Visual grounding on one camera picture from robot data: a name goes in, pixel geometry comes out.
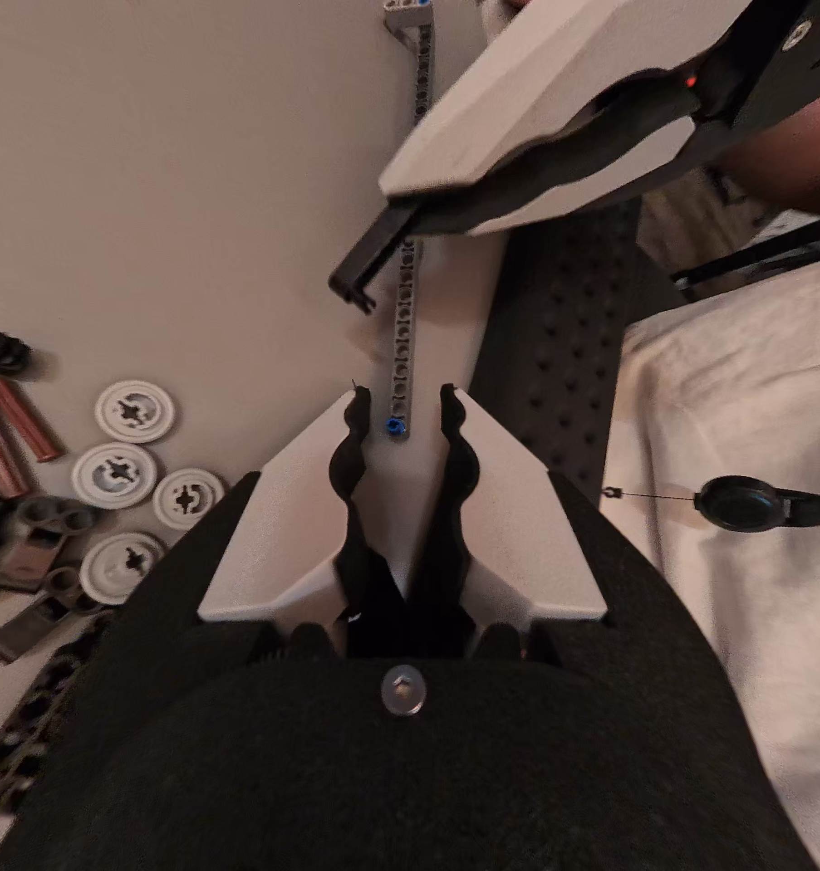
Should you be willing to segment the pile of black grey parts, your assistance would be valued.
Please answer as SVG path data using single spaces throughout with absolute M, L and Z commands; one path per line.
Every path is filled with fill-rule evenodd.
M 0 815 L 12 815 L 32 791 L 45 757 L 67 721 L 69 695 L 115 613 L 166 553 L 142 531 L 99 538 L 83 548 L 111 512 L 151 500 L 157 520 L 185 532 L 224 495 L 221 480 L 198 468 L 162 476 L 145 449 L 173 429 L 172 397 L 151 382 L 109 385 L 94 407 L 111 441 L 84 452 L 70 472 L 74 498 L 37 492 L 28 483 L 5 426 L 39 464 L 66 452 L 14 382 L 34 351 L 0 332 L 0 597 L 25 603 L 0 625 L 0 665 L 10 666 L 76 622 L 80 634 L 58 646 L 0 727 Z

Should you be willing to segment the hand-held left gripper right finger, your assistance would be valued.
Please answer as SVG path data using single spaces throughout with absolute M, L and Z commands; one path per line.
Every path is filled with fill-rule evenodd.
M 447 458 L 408 591 L 422 657 L 462 657 L 492 626 L 519 638 L 607 612 L 548 469 L 461 388 L 440 388 Z

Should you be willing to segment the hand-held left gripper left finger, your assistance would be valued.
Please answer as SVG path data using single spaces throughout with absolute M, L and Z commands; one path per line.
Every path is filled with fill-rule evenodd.
M 212 625 L 316 625 L 350 657 L 406 651 L 406 605 L 368 543 L 356 491 L 371 391 L 354 386 L 261 469 L 198 606 Z

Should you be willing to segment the black badge reel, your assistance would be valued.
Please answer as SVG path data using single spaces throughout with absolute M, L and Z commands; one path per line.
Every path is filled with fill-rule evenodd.
M 687 495 L 633 492 L 606 486 L 607 499 L 644 499 L 686 502 L 717 528 L 759 534 L 776 528 L 820 527 L 820 494 L 775 487 L 746 475 L 715 477 Z

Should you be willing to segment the black lego beam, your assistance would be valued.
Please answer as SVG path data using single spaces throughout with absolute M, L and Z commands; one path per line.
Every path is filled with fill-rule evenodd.
M 423 201 L 417 197 L 389 201 L 329 274 L 329 289 L 366 316 L 372 314 L 376 302 L 367 288 L 395 253 L 422 207 Z

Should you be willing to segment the long dark grey lego beam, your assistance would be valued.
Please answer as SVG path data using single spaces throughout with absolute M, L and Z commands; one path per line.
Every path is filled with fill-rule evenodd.
M 415 128 L 432 104 L 435 57 L 433 2 L 385 2 L 383 4 L 383 22 L 394 38 L 411 51 L 415 58 L 412 103 L 412 127 Z M 402 438 L 388 436 L 392 441 L 406 441 L 411 432 L 416 301 L 422 253 L 422 243 L 414 239 L 402 240 L 398 248 L 398 285 L 393 323 L 393 364 L 385 422 L 390 417 L 404 419 L 406 433 Z

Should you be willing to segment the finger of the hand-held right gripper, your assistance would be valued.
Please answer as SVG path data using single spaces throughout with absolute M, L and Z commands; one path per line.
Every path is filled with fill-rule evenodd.
M 574 212 L 670 163 L 695 133 L 699 105 L 681 73 L 630 81 L 577 131 L 425 197 L 406 235 L 487 233 Z
M 565 128 L 635 73 L 673 71 L 713 46 L 748 1 L 534 1 L 465 71 L 379 177 L 389 199 L 480 180 Z

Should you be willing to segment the black perforated panel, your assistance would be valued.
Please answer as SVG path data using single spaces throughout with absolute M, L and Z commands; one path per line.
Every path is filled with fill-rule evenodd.
M 509 232 L 469 395 L 598 506 L 641 202 Z

